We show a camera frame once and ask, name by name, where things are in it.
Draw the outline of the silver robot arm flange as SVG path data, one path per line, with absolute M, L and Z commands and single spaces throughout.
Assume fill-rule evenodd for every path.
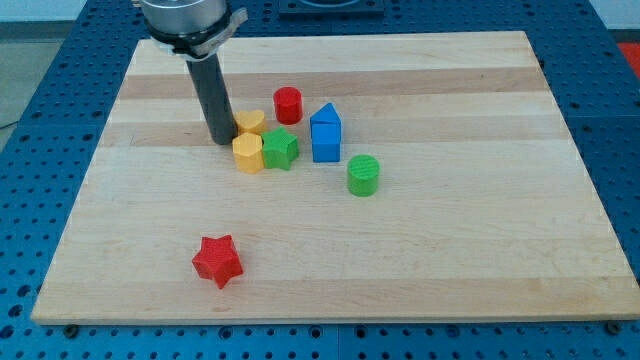
M 156 45 L 193 62 L 215 55 L 248 20 L 246 8 L 233 10 L 225 0 L 140 0 L 135 4 Z

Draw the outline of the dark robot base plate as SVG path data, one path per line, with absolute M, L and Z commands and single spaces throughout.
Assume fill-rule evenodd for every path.
M 279 0 L 280 17 L 298 15 L 381 15 L 385 0 Z

